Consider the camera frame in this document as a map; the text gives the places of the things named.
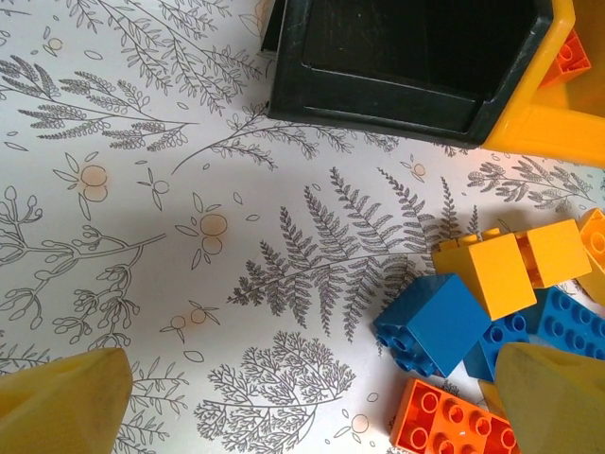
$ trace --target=yellow toy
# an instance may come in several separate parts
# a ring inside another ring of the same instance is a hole
[[[605,452],[605,361],[508,343],[495,384],[523,454]]]
[[[605,167],[605,1],[552,0],[554,21],[483,148]],[[539,88],[572,28],[592,68]]]
[[[478,383],[488,410],[501,418],[507,419],[507,415],[504,413],[504,405],[502,404],[502,400],[500,400],[500,395],[495,385],[484,380],[478,380]]]
[[[590,272],[590,263],[573,219],[516,234],[534,288],[549,288]]]
[[[579,235],[590,261],[591,272],[578,278],[586,293],[605,306],[605,216],[598,208],[579,220]]]
[[[535,304],[515,235],[492,229],[482,236],[484,241],[472,235],[440,244],[433,253],[437,273],[458,274],[492,320]]]
[[[109,454],[131,388],[119,348],[1,376],[0,454]]]

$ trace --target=fern illustration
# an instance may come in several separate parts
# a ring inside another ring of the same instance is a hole
[[[271,151],[263,148],[251,139],[262,139],[270,143],[282,143],[297,147],[306,159],[313,159],[320,153],[320,143],[313,142],[311,134],[318,140],[324,140],[336,152],[351,153],[353,145],[349,138],[356,139],[358,132],[329,128],[318,125],[303,125],[285,121],[271,121],[267,119],[267,104],[252,104],[242,108],[246,115],[243,120],[235,113],[233,118],[227,120],[227,125],[233,131],[228,137],[217,140],[204,148],[193,152],[184,158],[172,171],[176,173],[179,168],[189,160],[200,154],[211,151],[220,154],[223,158],[238,154],[252,159],[259,166],[266,166],[273,170],[276,165],[271,159]],[[398,144],[395,137],[379,136],[363,133],[366,143],[381,148],[385,152],[392,151]]]
[[[547,170],[535,159],[523,156],[518,166],[512,170],[518,172],[517,178],[507,176],[507,170],[497,164],[485,162],[478,171],[468,176],[469,187],[481,187],[481,192],[495,189],[496,196],[504,201],[521,201],[526,196],[539,210],[554,209],[562,213],[571,208],[571,200],[582,199],[594,202],[589,195],[593,187],[577,173],[569,172],[561,166],[552,166]]]
[[[196,407],[201,437],[227,451],[278,454],[304,439],[320,406],[339,400],[355,375],[319,340],[280,331],[271,348],[246,350],[241,369],[222,364],[208,378],[222,401]]]
[[[439,235],[443,239],[457,238],[462,235],[462,231],[460,230],[460,224],[458,224],[452,191],[450,191],[450,187],[443,177],[441,177],[441,185],[443,186],[443,209],[441,210],[442,218]]]
[[[424,201],[386,172],[380,172],[396,194],[401,194],[403,222],[394,222],[393,215],[381,215],[382,205],[352,189],[334,167],[330,170],[332,186],[353,223],[346,223],[307,186],[303,198],[316,236],[306,235],[283,206],[280,223],[286,253],[261,241],[264,263],[246,262],[248,275],[240,277],[228,301],[254,306],[267,302],[271,313],[278,317],[289,308],[297,323],[306,327],[311,293],[316,288],[325,334],[331,335],[333,318],[342,302],[344,333],[348,341],[353,341],[364,312],[378,301],[390,303],[419,275],[411,257],[421,257],[427,271],[432,270],[430,252],[433,242],[440,238],[435,233],[439,229],[435,218],[423,210]]]

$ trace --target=orange lego brick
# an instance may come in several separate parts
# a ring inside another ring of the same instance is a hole
[[[575,29],[572,29],[565,40],[565,44],[561,47],[557,58],[550,65],[540,86],[546,87],[568,82],[591,68],[592,65],[582,47],[578,33],[576,33]]]
[[[534,288],[549,288],[590,272],[573,219],[515,234]]]
[[[605,216],[598,208],[579,220],[579,236],[587,253],[591,271],[578,278],[586,293],[605,306]]]
[[[492,320],[536,303],[536,296],[514,234],[498,229],[484,232],[484,240],[466,236],[453,247],[433,253],[437,273],[453,272],[477,298]]]
[[[506,419],[411,378],[390,442],[414,454],[520,454]]]

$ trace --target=lego duplo brick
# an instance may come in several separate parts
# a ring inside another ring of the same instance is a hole
[[[552,62],[544,76],[541,87],[566,83],[592,68],[586,51],[579,40],[578,33],[572,29],[557,58]]]
[[[414,454],[519,454],[507,420],[410,379],[390,442]]]
[[[523,454],[605,452],[605,362],[530,343],[502,348],[495,384]]]
[[[433,253],[439,273],[454,272],[474,294],[492,320],[535,304],[523,256],[514,234],[498,229],[449,240]]]
[[[374,320],[376,338],[406,371],[448,376],[490,325],[455,274],[418,277]]]
[[[554,347],[605,359],[605,321],[556,287],[536,290],[538,303],[521,313],[527,332]]]
[[[526,321],[519,313],[493,322],[464,357],[464,367],[468,375],[493,382],[500,349],[508,342],[529,342],[526,327]]]
[[[605,306],[605,216],[598,208],[579,220],[579,236],[587,253],[591,271],[578,278],[582,288],[600,305]]]
[[[573,219],[515,234],[534,288],[549,288],[590,272],[591,267]]]

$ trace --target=table surface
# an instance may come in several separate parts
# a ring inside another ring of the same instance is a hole
[[[381,307],[439,240],[577,218],[605,176],[268,120],[253,3],[0,0],[0,374],[125,347],[116,452],[393,453]]]

